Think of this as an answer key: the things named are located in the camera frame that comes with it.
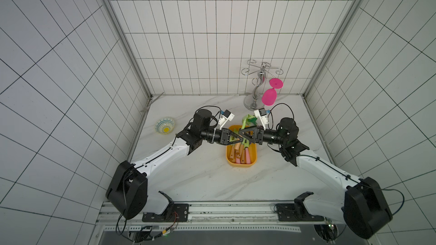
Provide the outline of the yellow plastic storage box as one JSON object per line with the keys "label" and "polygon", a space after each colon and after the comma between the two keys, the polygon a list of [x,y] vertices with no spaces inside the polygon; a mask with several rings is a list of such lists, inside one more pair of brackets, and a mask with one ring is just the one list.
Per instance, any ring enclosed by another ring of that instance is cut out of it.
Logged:
{"label": "yellow plastic storage box", "polygon": [[257,162],[257,145],[244,143],[228,145],[225,157],[231,166],[251,167]]}

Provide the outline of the light green leaf rake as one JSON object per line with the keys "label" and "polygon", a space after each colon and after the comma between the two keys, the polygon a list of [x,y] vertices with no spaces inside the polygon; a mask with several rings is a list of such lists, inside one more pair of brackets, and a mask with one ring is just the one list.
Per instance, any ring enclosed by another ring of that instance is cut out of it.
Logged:
{"label": "light green leaf rake", "polygon": [[246,115],[243,117],[243,122],[241,129],[256,127],[257,126],[257,118],[254,115]]}

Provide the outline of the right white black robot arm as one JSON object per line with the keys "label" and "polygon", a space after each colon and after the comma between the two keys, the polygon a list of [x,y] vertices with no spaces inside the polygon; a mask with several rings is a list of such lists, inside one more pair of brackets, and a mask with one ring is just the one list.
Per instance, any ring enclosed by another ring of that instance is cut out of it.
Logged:
{"label": "right white black robot arm", "polygon": [[292,118],[283,118],[276,130],[253,126],[238,132],[251,143],[278,145],[285,161],[312,174],[335,192],[333,197],[312,191],[296,197],[292,211],[297,219],[319,216],[341,222],[363,239],[371,238],[392,221],[394,214],[377,181],[361,179],[316,156],[299,141],[298,132]]}

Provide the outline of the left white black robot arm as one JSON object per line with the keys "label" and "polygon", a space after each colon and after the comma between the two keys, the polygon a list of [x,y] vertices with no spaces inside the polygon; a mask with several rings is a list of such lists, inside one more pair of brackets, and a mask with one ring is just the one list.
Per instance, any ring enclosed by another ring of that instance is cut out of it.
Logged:
{"label": "left white black robot arm", "polygon": [[126,220],[140,213],[150,213],[163,220],[170,219],[174,212],[174,201],[162,191],[149,193],[148,182],[167,170],[169,165],[191,154],[204,141],[225,146],[242,142],[240,135],[224,128],[234,116],[226,110],[217,119],[211,111],[198,109],[193,121],[162,149],[143,160],[120,163],[107,189],[106,198]]}

